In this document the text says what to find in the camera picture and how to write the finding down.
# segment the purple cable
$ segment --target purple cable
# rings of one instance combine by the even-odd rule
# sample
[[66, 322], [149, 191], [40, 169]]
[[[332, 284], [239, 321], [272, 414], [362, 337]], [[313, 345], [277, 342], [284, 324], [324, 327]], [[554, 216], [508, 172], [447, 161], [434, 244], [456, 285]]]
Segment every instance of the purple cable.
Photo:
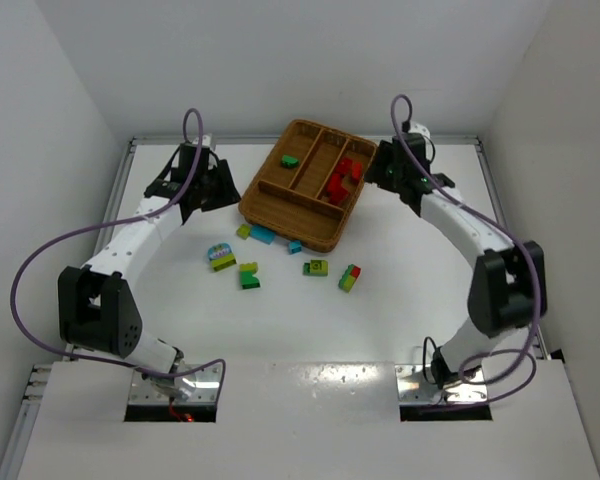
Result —
[[[506, 235], [508, 238], [510, 238], [511, 241], [513, 242], [513, 244], [520, 250], [522, 257], [524, 258], [525, 262], [527, 263], [527, 266], [529, 267], [529, 272], [531, 273], [531, 286], [533, 289], [533, 314], [532, 314], [531, 327], [529, 328], [529, 334], [527, 335], [527, 339], [526, 339], [523, 347], [520, 350], [506, 349], [506, 350], [497, 350], [497, 351], [494, 351], [491, 353], [473, 355], [473, 356], [467, 358], [464, 362], [462, 362], [458, 369], [458, 375], [460, 377], [460, 380], [464, 383], [467, 383], [470, 385], [492, 385], [494, 383], [504, 380], [509, 375], [511, 375], [514, 371], [516, 371], [518, 369], [518, 367], [520, 367], [520, 365], [524, 361], [525, 356], [529, 357], [533, 363], [533, 368], [532, 368], [531, 375], [529, 376], [527, 381], [525, 381], [521, 386], [517, 387], [516, 389], [514, 389], [510, 392], [507, 392], [506, 394], [500, 395], [500, 396], [496, 397], [495, 399], [490, 400], [489, 403], [496, 401], [496, 400], [501, 400], [510, 395], [513, 395], [514, 393], [520, 391], [522, 388], [526, 387], [529, 383], [531, 383], [531, 380], [533, 379], [533, 377], [535, 376], [535, 373], [536, 373], [535, 358], [533, 358], [533, 356], [531, 354], [529, 354], [528, 351], [529, 351], [529, 348], [531, 347], [531, 344], [533, 343], [533, 338], [535, 337], [536, 333], [538, 332], [538, 326], [540, 323], [541, 291], [540, 291], [540, 279], [538, 278], [538, 271], [536, 270], [536, 266], [533, 263], [533, 259], [531, 258], [529, 251], [525, 248], [524, 244], [513, 233], [511, 233], [509, 230], [507, 230], [506, 228], [504, 228], [497, 222], [491, 220], [486, 215], [484, 215], [484, 214], [478, 212], [477, 210], [458, 201], [452, 195], [449, 195], [449, 193], [447, 193], [442, 188], [442, 186], [436, 181], [436, 179], [433, 176], [431, 176], [429, 173], [427, 173], [427, 171], [422, 167], [422, 165], [420, 165], [420, 162], [418, 162], [417, 158], [415, 157], [415, 155], [413, 154], [413, 152], [411, 151], [411, 149], [409, 148], [409, 146], [407, 145], [407, 143], [405, 142], [405, 140], [402, 136], [402, 132], [401, 132], [400, 126], [398, 124], [398, 120], [396, 118], [396, 104], [398, 103], [398, 100], [404, 100], [405, 102], [407, 102], [407, 105], [409, 106], [409, 115], [408, 115], [409, 121], [411, 120], [411, 117], [413, 114], [413, 104], [411, 103], [411, 100], [409, 99], [408, 96], [406, 96], [404, 94], [397, 95], [391, 102], [391, 122], [393, 123], [393, 128], [396, 132], [396, 137], [398, 138], [400, 145], [402, 145], [402, 148], [404, 149], [406, 154], [409, 156], [409, 159], [414, 164], [414, 166], [418, 169], [420, 174], [433, 185], [433, 187], [440, 193], [440, 195], [442, 195], [444, 198], [449, 200], [449, 202], [451, 202], [453, 205], [460, 207], [464, 211], [468, 212], [469, 214], [473, 215], [474, 217], [478, 218], [479, 220], [483, 221], [484, 223], [491, 225], [492, 227], [494, 227], [495, 229], [499, 230], [504, 235]], [[464, 372], [465, 372], [465, 367], [467, 366], [468, 363], [476, 361], [476, 360], [483, 360], [487, 357], [501, 355], [504, 353], [518, 353], [518, 356], [516, 357], [516, 359], [512, 362], [512, 364], [508, 368], [506, 368], [504, 371], [500, 372], [495, 377], [492, 377], [483, 382], [472, 382], [466, 378]]]
[[56, 347], [53, 347], [51, 345], [44, 343], [43, 341], [36, 338], [29, 330], [27, 330], [27, 327], [24, 325], [24, 323], [22, 322], [22, 319], [20, 318], [20, 315], [18, 313], [18, 307], [16, 304], [16, 295], [18, 292], [18, 285], [20, 284], [22, 275], [24, 274], [27, 267], [31, 264], [31, 262], [33, 262], [33, 260], [35, 260], [35, 258], [38, 255], [40, 255], [42, 252], [44, 252], [48, 248], [54, 246], [57, 243], [62, 242], [63, 240], [67, 240], [68, 238], [82, 235], [83, 233], [89, 233], [89, 232], [101, 230], [103, 228], [108, 228], [108, 227], [115, 227], [117, 225], [127, 225], [130, 223], [146, 221], [147, 218], [151, 218], [151, 217], [160, 215], [161, 213], [163, 213], [167, 209], [171, 208], [173, 205], [177, 204], [180, 201], [182, 196], [185, 194], [185, 192], [189, 188], [191, 181], [193, 180], [193, 176], [198, 167], [198, 162], [200, 161], [200, 155], [202, 153], [202, 136], [204, 135], [202, 116], [200, 115], [200, 112], [196, 108], [190, 108], [189, 110], [187, 110], [187, 112], [184, 115], [184, 119], [182, 121], [182, 131], [184, 134], [184, 140], [187, 143], [189, 142], [189, 139], [187, 137], [187, 120], [189, 119], [189, 115], [191, 115], [192, 113], [194, 113], [198, 119], [198, 137], [200, 138], [200, 141], [198, 142], [198, 146], [196, 147], [196, 153], [195, 153], [195, 156], [193, 159], [193, 165], [191, 167], [191, 170], [189, 170], [189, 175], [187, 175], [187, 179], [185, 180], [184, 184], [182, 185], [182, 187], [180, 188], [180, 190], [178, 191], [176, 196], [173, 197], [169, 201], [169, 203], [167, 203], [164, 207], [161, 207], [161, 208], [157, 209], [156, 211], [147, 214], [146, 216], [143, 215], [140, 217], [123, 218], [121, 220], [114, 220], [111, 222], [99, 223], [97, 225], [91, 225], [88, 227], [83, 227], [83, 228], [79, 228], [77, 230], [73, 230], [71, 232], [60, 235], [52, 240], [49, 240], [47, 243], [45, 243], [44, 245], [39, 247], [36, 251], [34, 251], [31, 255], [29, 255], [25, 259], [25, 261], [22, 263], [22, 265], [20, 265], [20, 268], [18, 268], [18, 271], [16, 272], [16, 275], [13, 279], [13, 283], [11, 284], [11, 293], [9, 296], [9, 302], [10, 302], [10, 306], [11, 306], [11, 315], [13, 315], [13, 320], [16, 322], [16, 326], [20, 329], [20, 331], [23, 333], [23, 335], [25, 337], [27, 337], [29, 339], [29, 341], [31, 341], [36, 346], [42, 348], [43, 350], [46, 350], [47, 352], [54, 353], [56, 355], [66, 356], [66, 357], [69, 357], [72, 359], [93, 360], [96, 362], [109, 363], [111, 365], [120, 365], [123, 367], [129, 367], [129, 368], [133, 368], [141, 373], [145, 373], [152, 377], [158, 377], [158, 378], [177, 378], [177, 377], [182, 377], [185, 375], [191, 375], [200, 370], [208, 368], [216, 363], [220, 363], [220, 364], [222, 364], [222, 374], [220, 377], [220, 384], [218, 386], [218, 393], [216, 394], [216, 405], [217, 405], [218, 400], [220, 398], [220, 392], [222, 390], [222, 385], [224, 382], [225, 371], [227, 369], [227, 364], [224, 359], [219, 358], [217, 360], [213, 360], [209, 363], [205, 363], [204, 365], [200, 365], [196, 368], [192, 368], [192, 369], [186, 370], [184, 372], [162, 373], [162, 372], [150, 370], [150, 369], [143, 368], [143, 367], [138, 367], [138, 366], [132, 365], [130, 363], [123, 362], [121, 360], [113, 360], [113, 359], [108, 359], [108, 358], [96, 357], [96, 356], [92, 356], [92, 355], [83, 355], [81, 353], [67, 352], [60, 348], [56, 348]]

